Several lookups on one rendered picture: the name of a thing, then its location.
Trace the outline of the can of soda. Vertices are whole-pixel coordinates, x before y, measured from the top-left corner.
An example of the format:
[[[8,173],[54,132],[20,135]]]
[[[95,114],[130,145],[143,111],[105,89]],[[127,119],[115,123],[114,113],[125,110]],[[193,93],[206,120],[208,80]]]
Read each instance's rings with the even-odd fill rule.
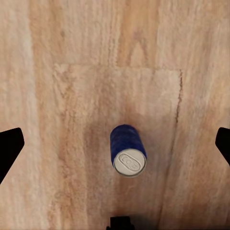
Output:
[[[119,175],[133,178],[145,170],[147,155],[135,127],[123,124],[114,128],[110,150],[112,165]]]

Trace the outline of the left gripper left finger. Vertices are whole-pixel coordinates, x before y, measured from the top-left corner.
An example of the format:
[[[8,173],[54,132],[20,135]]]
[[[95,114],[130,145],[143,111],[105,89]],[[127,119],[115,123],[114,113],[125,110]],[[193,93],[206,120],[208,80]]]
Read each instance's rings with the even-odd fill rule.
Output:
[[[23,133],[20,128],[0,133],[0,184],[24,146]]]

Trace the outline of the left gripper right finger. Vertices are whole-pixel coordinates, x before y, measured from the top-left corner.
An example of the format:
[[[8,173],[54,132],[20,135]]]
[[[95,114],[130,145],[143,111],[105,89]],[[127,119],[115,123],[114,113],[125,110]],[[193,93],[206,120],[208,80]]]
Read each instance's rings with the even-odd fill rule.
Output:
[[[230,165],[230,129],[219,128],[215,144]]]

